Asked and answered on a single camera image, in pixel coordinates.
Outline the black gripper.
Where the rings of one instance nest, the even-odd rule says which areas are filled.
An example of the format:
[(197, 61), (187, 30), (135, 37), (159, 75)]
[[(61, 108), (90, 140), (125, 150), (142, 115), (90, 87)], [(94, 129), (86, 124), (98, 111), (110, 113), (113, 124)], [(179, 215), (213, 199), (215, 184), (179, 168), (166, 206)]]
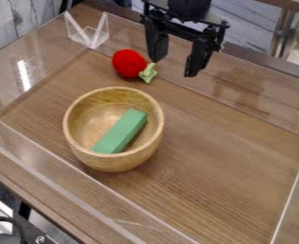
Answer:
[(222, 42), (230, 24), (211, 13), (211, 0), (141, 0), (149, 59), (157, 63), (167, 54), (169, 33), (193, 40), (185, 62), (185, 77), (194, 77), (206, 67), (215, 42)]

